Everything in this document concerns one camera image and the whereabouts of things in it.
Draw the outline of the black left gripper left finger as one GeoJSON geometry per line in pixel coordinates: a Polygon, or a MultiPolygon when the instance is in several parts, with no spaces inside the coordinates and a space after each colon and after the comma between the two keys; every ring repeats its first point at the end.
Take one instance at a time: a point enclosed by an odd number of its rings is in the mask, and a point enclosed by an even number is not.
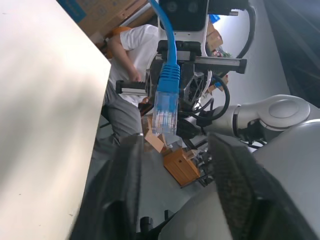
{"type": "Polygon", "coordinates": [[[135,240],[144,137],[125,137],[82,199],[71,240],[135,240]]]}

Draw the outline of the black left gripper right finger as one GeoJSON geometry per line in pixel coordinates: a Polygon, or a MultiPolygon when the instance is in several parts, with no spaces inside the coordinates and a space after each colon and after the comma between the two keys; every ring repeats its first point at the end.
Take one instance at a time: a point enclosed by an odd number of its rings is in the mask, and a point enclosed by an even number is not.
{"type": "Polygon", "coordinates": [[[320,240],[280,182],[246,145],[210,133],[208,149],[233,240],[320,240]]]}

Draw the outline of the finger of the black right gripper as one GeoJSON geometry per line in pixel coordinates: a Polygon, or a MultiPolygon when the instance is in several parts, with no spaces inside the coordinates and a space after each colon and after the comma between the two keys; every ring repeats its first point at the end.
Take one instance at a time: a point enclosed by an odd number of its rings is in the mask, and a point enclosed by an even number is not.
{"type": "Polygon", "coordinates": [[[194,63],[180,66],[179,106],[193,107],[211,83],[212,71],[197,68],[194,63]]]}
{"type": "Polygon", "coordinates": [[[160,62],[152,62],[150,67],[145,71],[145,91],[148,97],[152,97],[156,93],[160,72],[160,62]]]}

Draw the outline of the small brown cardboard box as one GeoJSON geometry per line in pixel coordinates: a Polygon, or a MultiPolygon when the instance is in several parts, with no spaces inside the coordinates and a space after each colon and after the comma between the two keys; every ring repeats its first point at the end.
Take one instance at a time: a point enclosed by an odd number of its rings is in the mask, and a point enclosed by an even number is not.
{"type": "Polygon", "coordinates": [[[215,29],[214,25],[209,21],[207,25],[206,43],[212,52],[223,44],[220,33],[215,29]]]}

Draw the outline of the person in white shirt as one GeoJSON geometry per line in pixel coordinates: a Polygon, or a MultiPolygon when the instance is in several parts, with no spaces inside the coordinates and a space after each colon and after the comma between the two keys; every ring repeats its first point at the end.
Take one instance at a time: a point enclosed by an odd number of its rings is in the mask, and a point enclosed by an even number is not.
{"type": "Polygon", "coordinates": [[[145,24],[122,31],[107,42],[112,58],[102,105],[106,108],[113,133],[109,137],[98,137],[93,148],[94,155],[103,160],[112,155],[122,138],[142,132],[138,104],[143,97],[116,93],[116,82],[143,82],[148,65],[156,54],[158,41],[158,28],[145,24]]]}

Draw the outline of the orange wooden box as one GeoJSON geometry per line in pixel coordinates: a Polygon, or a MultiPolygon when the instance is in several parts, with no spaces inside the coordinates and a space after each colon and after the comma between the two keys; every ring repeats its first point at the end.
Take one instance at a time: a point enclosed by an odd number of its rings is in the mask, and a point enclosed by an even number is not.
{"type": "Polygon", "coordinates": [[[200,178],[200,172],[192,161],[196,153],[196,150],[179,148],[164,156],[163,166],[181,187],[200,178]]]}

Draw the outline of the brown cardboard box blue print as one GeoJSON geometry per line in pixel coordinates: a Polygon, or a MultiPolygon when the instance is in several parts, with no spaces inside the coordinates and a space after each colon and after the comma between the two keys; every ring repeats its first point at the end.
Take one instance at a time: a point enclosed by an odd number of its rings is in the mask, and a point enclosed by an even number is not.
{"type": "Polygon", "coordinates": [[[148,0],[56,0],[72,20],[88,36],[107,35],[148,0]]]}

